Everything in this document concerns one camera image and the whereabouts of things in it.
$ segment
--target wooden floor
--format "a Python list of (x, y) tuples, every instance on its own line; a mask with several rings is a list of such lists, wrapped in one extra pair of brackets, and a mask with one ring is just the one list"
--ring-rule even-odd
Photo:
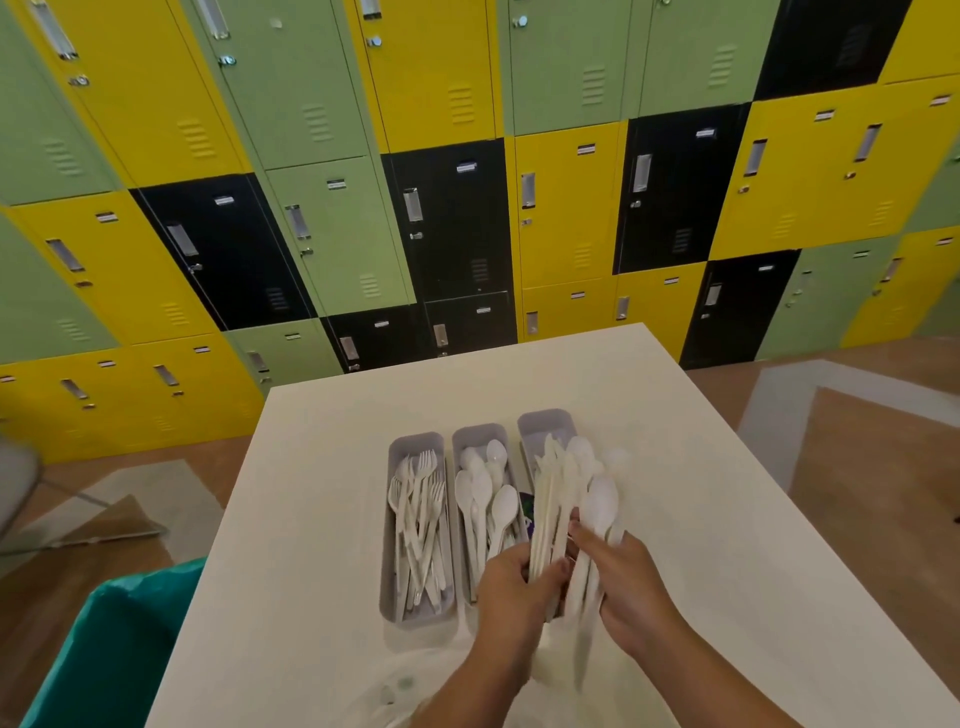
[[(911, 339), (818, 357), (960, 394), (960, 339)], [(736, 428), (760, 371), (752, 362), (690, 373)], [(185, 460), (227, 504), (249, 438), (52, 466), (77, 491), (116, 470)], [(824, 539), (960, 697), (960, 430), (820, 390), (790, 496)], [(67, 495), (38, 491), (22, 526)], [(128, 528), (146, 517), (132, 498), (78, 533)], [(157, 539), (50, 551), (0, 578), (0, 728), (30, 705), (86, 596), (106, 579), (171, 564)]]

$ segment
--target green locker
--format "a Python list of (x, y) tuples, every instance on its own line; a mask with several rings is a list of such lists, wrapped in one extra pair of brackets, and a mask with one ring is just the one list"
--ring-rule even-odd
[(926, 314), (915, 336), (960, 335), (960, 278), (950, 284), (940, 301)]
[(0, 214), (0, 363), (115, 346), (107, 328)]
[(804, 250), (756, 358), (839, 349), (899, 240), (891, 235)]
[(780, 0), (657, 0), (631, 116), (753, 101)]
[(0, 204), (23, 205), (118, 187), (4, 3), (0, 68)]
[(960, 136), (920, 199), (904, 232), (960, 225)]
[(329, 0), (193, 1), (264, 168), (368, 153)]
[(267, 172), (327, 316), (407, 302), (369, 157)]
[(619, 119), (630, 9), (631, 0), (510, 0), (516, 135)]
[(226, 336), (264, 396), (271, 387), (344, 372), (319, 319), (238, 328)]

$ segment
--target gray plastic tray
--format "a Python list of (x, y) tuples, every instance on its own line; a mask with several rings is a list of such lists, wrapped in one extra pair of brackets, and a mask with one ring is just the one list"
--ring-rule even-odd
[(516, 428), (520, 431), (520, 449), (527, 466), (527, 475), (530, 476), (530, 487), (533, 489), (534, 475), (536, 475), (537, 457), (543, 457), (543, 444), (547, 434), (552, 434), (560, 444), (566, 447), (576, 436), (577, 428), (573, 418), (565, 409), (542, 409), (540, 412), (527, 412), (520, 415), (516, 421)]
[[(477, 448), (479, 455), (486, 460), (487, 459), (487, 443), (490, 440), (499, 440), (503, 443), (503, 447), (507, 449), (509, 454), (510, 452), (510, 443), (507, 440), (507, 428), (503, 425), (498, 425), (497, 423), (488, 423), (486, 425), (473, 425), (471, 427), (461, 427), (456, 432), (453, 433), (451, 442), (453, 445), (453, 471), (458, 473), (463, 468), (460, 467), (460, 453), (463, 452), (466, 448)], [(506, 481), (517, 488), (517, 493), (519, 494), (519, 486), (516, 482), (516, 477), (514, 475), (514, 458), (510, 456), (507, 460), (506, 468)], [(457, 563), (457, 571), (460, 574), (460, 589), (459, 592), (461, 596), (467, 601), (467, 604), (476, 603), (476, 595), (473, 593), (473, 589), (470, 587), (469, 580), (469, 570), (467, 564), (468, 551), (467, 551), (467, 531), (464, 527), (464, 514), (457, 506), (456, 496), (451, 496), (452, 503), (451, 507), (456, 509), (456, 518), (453, 519), (452, 529), (451, 529), (451, 539), (453, 541), (453, 558)], [(518, 509), (516, 514), (516, 527), (517, 531), (520, 534), (520, 541), (528, 541), (526, 525), (523, 522), (523, 510)]]
[(391, 623), (403, 628), (414, 628), (432, 624), (444, 619), (456, 617), (456, 586), (453, 578), (453, 557), (450, 549), (449, 502), (450, 481), (446, 478), (446, 460), (444, 458), (444, 437), (438, 432), (423, 432), (419, 435), (408, 435), (394, 440), (387, 452), (387, 489), (396, 472), (396, 466), (407, 455), (419, 455), (425, 450), (432, 449), (437, 453), (437, 472), (447, 482), (444, 494), (444, 507), (440, 513), (437, 538), (440, 540), (440, 553), (444, 558), (444, 577), (446, 589), (441, 592), (440, 612), (433, 611), (433, 605), (424, 592), (419, 606), (406, 612), (400, 622), (396, 621), (396, 579), (394, 576), (394, 534), (396, 515), (387, 502), (387, 491), (384, 491), (383, 506), (386, 516), (383, 520), (383, 557), (380, 567), (380, 614)]

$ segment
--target white table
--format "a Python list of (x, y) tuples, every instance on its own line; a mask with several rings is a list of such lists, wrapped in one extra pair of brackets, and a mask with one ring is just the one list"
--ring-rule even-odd
[[(324, 726), (461, 614), (405, 635), (378, 610), (387, 447), (561, 407), (625, 448), (626, 526), (681, 611), (806, 728), (960, 726), (960, 704), (643, 325), (279, 387), (268, 398), (149, 728)], [(585, 700), (669, 725), (598, 630)]]

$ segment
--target hand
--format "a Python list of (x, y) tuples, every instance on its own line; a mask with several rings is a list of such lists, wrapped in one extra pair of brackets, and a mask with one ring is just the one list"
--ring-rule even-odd
[(480, 624), (470, 651), (471, 657), (511, 675), (517, 690), (530, 679), (547, 608), (572, 571), (570, 562), (561, 559), (527, 584), (523, 572), (529, 563), (529, 544), (508, 548), (487, 562), (477, 596)]
[(576, 520), (568, 532), (600, 571), (600, 618), (620, 649), (640, 662), (652, 641), (685, 625), (641, 540), (626, 533), (619, 546), (610, 546)]

